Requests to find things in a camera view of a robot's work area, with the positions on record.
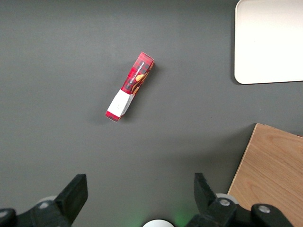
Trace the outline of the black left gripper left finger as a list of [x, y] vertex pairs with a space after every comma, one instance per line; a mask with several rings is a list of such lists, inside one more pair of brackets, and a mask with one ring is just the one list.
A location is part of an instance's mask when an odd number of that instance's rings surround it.
[[87, 176], [77, 174], [53, 200], [41, 201], [19, 215], [13, 208], [2, 208], [0, 225], [2, 227], [71, 227], [87, 199]]

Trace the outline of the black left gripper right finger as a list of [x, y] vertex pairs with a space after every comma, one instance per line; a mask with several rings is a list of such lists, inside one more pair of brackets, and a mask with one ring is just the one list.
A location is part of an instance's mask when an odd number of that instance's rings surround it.
[[293, 224], [276, 207], [254, 204], [246, 210], [229, 198], [218, 197], [202, 173], [195, 173], [194, 196], [199, 214], [187, 227], [291, 227]]

